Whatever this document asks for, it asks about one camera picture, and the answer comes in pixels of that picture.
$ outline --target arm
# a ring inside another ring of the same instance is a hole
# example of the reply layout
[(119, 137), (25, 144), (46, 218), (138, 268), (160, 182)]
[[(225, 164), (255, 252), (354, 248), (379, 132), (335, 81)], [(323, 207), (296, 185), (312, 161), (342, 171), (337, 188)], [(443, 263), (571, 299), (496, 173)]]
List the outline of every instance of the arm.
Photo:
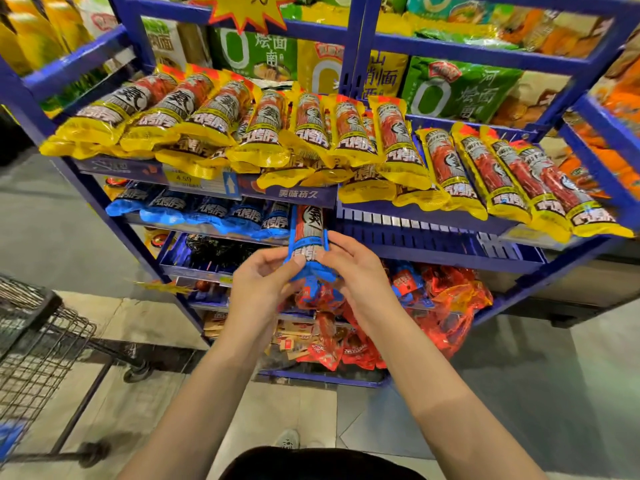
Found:
[(302, 283), (304, 258), (280, 266), (286, 248), (254, 253), (234, 273), (225, 328), (169, 405), (120, 480), (204, 479), (276, 325), (276, 307)]
[(448, 480), (545, 480), (547, 476), (460, 378), (398, 303), (380, 259), (329, 233), (319, 261), (344, 279), (340, 291), (375, 343)]

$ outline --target person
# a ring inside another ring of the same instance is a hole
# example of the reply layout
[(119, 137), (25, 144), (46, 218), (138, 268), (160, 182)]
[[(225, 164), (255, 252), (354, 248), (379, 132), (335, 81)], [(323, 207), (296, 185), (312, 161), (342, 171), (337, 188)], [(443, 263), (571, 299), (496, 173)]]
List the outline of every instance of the person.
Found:
[[(447, 480), (542, 480), (547, 476), (469, 389), (413, 322), (389, 286), (380, 259), (358, 241), (328, 233), (316, 259), (336, 270), (337, 288), (375, 343)], [(305, 258), (283, 264), (286, 248), (259, 250), (234, 273), (225, 328), (120, 480), (206, 478), (259, 356), (276, 307), (302, 282)], [(294, 436), (281, 446), (297, 447)], [(345, 449), (259, 447), (221, 476), (236, 479), (422, 478), (382, 458)]]

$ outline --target shopping cart wheel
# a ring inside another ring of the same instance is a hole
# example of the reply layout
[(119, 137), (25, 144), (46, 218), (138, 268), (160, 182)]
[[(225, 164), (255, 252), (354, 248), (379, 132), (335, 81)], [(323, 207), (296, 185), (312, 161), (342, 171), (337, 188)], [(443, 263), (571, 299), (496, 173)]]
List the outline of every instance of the shopping cart wheel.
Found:
[(111, 444), (107, 440), (100, 440), (98, 443), (82, 443), (78, 453), (86, 456), (80, 460), (80, 468), (91, 468), (96, 463), (108, 457), (111, 451)]
[(153, 373), (153, 371), (154, 370), (151, 368), (148, 362), (145, 362), (142, 367), (139, 367), (137, 369), (134, 369), (132, 367), (127, 370), (124, 373), (124, 382), (126, 382), (127, 384), (135, 384), (136, 382), (143, 381), (147, 379), (151, 375), (151, 373)]

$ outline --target person's left hand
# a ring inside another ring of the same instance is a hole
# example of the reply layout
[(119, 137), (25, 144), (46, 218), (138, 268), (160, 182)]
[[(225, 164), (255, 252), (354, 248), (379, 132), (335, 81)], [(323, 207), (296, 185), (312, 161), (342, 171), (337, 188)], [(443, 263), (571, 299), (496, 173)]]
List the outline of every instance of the person's left hand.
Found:
[(294, 256), (283, 264), (287, 252), (286, 246), (261, 249), (236, 269), (223, 335), (240, 333), (252, 340), (271, 337), (276, 308), (304, 284), (304, 280), (289, 282), (305, 265), (304, 256)]

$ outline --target display rack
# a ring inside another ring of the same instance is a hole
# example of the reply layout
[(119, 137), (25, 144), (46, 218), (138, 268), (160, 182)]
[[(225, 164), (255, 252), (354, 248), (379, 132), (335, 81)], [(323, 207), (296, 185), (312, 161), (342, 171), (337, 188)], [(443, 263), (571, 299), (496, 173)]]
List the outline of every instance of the display rack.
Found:
[[(107, 94), (132, 77), (135, 72), (153, 71), (156, 65), (155, 58), (145, 34), (141, 15), (205, 25), (211, 14), (211, 9), (208, 7), (160, 0), (110, 1), (121, 25), (41, 71), (21, 79), (11, 71), (4, 60), (0, 59), (0, 102), (8, 106), (36, 144), (43, 142), (44, 138), (51, 135), (62, 121), (80, 107)], [(347, 27), (288, 20), (286, 31), (269, 25), (269, 32), (325, 43), (345, 43), (344, 63), (338, 91), (356, 98), (362, 95), (372, 50), (441, 57), (453, 61), (571, 76), (571, 81), (549, 104), (548, 109), (537, 122), (528, 124), (524, 130), (501, 127), (495, 129), (500, 136), (508, 140), (528, 139), (533, 143), (538, 143), (552, 128), (557, 129), (559, 135), (572, 147), (604, 191), (612, 197), (611, 202), (617, 208), (619, 222), (634, 230), (640, 230), (640, 203), (604, 167), (603, 163), (563, 120), (564, 112), (571, 107), (591, 124), (636, 172), (640, 173), (640, 141), (588, 95), (588, 90), (620, 55), (629, 35), (640, 22), (640, 4), (630, 0), (487, 1), (611, 17), (614, 18), (614, 22), (602, 37), (600, 44), (585, 59), (487, 49), (376, 33), (381, 0), (352, 0)], [(231, 21), (215, 25), (233, 28)], [(69, 83), (77, 80), (80, 74), (98, 67), (126, 48), (132, 48), (135, 54), (135, 58), (130, 63), (65, 108), (55, 119), (50, 120), (44, 115), (38, 105), (39, 101), (55, 95)], [(453, 121), (415, 115), (410, 115), (408, 119), (411, 120), (414, 129), (421, 127), (450, 129), (453, 123)], [(163, 282), (171, 281), (170, 275), (207, 280), (217, 278), (218, 281), (227, 280), (228, 284), (231, 284), (228, 275), (221, 273), (221, 270), (194, 270), (183, 266), (184, 260), (181, 259), (184, 258), (186, 251), (181, 247), (181, 238), (173, 247), (170, 247), (172, 239), (167, 239), (158, 259), (154, 258), (129, 225), (138, 224), (139, 220), (134, 216), (109, 217), (104, 210), (109, 204), (109, 199), (94, 177), (89, 175), (126, 177), (175, 186), (170, 176), (172, 169), (163, 167), (157, 162), (120, 160), (105, 156), (84, 161), (60, 158), (52, 159), (52, 162), (153, 278)], [(195, 193), (224, 195), (234, 199), (242, 195), (250, 195), (293, 203), (313, 203), (330, 209), (335, 207), (335, 228), (354, 236), (381, 257), (521, 274), (514, 287), (495, 297), (493, 306), (480, 310), (476, 314), (476, 324), (496, 316), (532, 295), (572, 268), (608, 250), (621, 239), (608, 236), (583, 239), (554, 260), (548, 261), (544, 251), (539, 248), (502, 240), (500, 235), (513, 226), (512, 222), (503, 219), (491, 217), (482, 222), (464, 212), (423, 212), (414, 205), (394, 207), (381, 202), (346, 206), (336, 202), (335, 188), (313, 189), (315, 192), (313, 195), (309, 189), (296, 187), (293, 189), (270, 187), (267, 192), (259, 193), (252, 185), (252, 178), (255, 176), (235, 175), (228, 172), (217, 182), (196, 182), (190, 190)], [(176, 230), (190, 232), (187, 228)], [(187, 297), (176, 295), (176, 300), (190, 322), (199, 332), (202, 332), (202, 321), (190, 306)], [(287, 376), (288, 372), (270, 373)], [(349, 382), (350, 379), (331, 376), (331, 374), (311, 374), (308, 373), (308, 369), (302, 372), (291, 371), (290, 377), (368, 386), (382, 383), (362, 378)]]

